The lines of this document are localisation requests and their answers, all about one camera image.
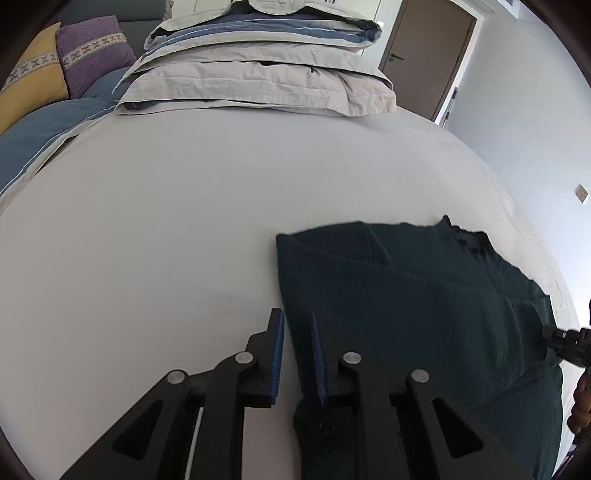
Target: hand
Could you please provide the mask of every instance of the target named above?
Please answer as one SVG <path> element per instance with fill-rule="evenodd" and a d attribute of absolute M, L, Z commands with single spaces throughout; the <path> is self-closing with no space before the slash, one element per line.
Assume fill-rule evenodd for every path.
<path fill-rule="evenodd" d="M 585 372 L 574 391 L 574 407 L 566 421 L 571 432 L 578 434 L 591 423 L 591 393 L 587 392 L 587 373 Z"/>

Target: dark green towel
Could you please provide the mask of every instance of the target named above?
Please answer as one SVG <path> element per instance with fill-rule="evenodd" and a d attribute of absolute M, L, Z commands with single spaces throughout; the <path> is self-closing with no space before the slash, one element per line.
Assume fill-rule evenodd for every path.
<path fill-rule="evenodd" d="M 317 406 L 312 311 L 386 373 L 427 370 L 535 478 L 551 477 L 562 375 L 541 337 L 550 298 L 485 233 L 447 216 L 431 227 L 356 222 L 278 235 L 277 258 L 306 399 L 294 417 L 302 480 L 353 480 L 352 412 Z"/>

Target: folded duvet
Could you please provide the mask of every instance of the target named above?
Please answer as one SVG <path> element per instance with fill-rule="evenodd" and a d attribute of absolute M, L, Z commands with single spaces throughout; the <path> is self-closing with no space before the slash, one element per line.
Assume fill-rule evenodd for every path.
<path fill-rule="evenodd" d="M 241 41 L 190 47 L 162 57 L 147 56 L 128 69 L 120 80 L 147 72 L 155 67 L 187 61 L 209 63 L 213 61 L 260 61 L 308 65 L 323 69 L 365 74 L 381 80 L 392 89 L 392 82 L 379 69 L 360 55 L 339 47 L 309 43 L 281 41 Z"/>
<path fill-rule="evenodd" d="M 150 34 L 144 46 L 151 54 L 178 39 L 217 35 L 216 43 L 233 42 L 241 31 L 253 32 L 250 40 L 272 40 L 269 36 L 257 38 L 257 33 L 268 33 L 275 34 L 275 40 L 315 43 L 323 39 L 325 44 L 358 50 L 371 46 L 379 38 L 381 27 L 327 2 L 241 0 L 222 8 L 167 20 Z"/>
<path fill-rule="evenodd" d="M 241 106 L 365 116 L 396 109 L 394 92 L 362 73 L 260 61 L 172 62 L 137 78 L 117 113 Z"/>

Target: wall outlet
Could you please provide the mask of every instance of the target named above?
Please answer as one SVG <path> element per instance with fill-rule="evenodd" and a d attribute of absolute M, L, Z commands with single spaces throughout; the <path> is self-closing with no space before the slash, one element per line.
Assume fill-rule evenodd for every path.
<path fill-rule="evenodd" d="M 574 191 L 574 194 L 581 201 L 581 203 L 585 203 L 585 200 L 587 200 L 587 197 L 589 196 L 589 192 L 585 190 L 585 187 L 582 185 L 577 187 L 577 189 Z"/>

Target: brown door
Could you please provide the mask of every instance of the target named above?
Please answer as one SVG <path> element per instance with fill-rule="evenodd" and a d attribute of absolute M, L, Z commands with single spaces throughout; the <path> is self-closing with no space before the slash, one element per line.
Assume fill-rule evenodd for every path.
<path fill-rule="evenodd" d="M 450 0 L 402 2 L 380 69 L 402 108 L 435 120 L 476 18 Z"/>

